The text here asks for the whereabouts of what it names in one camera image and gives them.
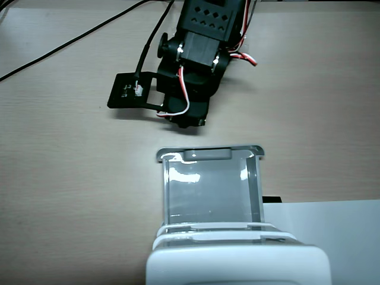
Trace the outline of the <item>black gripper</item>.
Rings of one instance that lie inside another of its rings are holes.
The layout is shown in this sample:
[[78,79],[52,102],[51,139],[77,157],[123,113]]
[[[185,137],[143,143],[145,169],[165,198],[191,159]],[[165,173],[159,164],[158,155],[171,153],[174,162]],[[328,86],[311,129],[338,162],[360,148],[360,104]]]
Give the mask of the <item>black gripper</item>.
[[163,110],[157,116],[180,128],[205,125],[211,96],[220,85],[221,77],[178,69],[170,76],[157,79],[157,91],[164,94]]

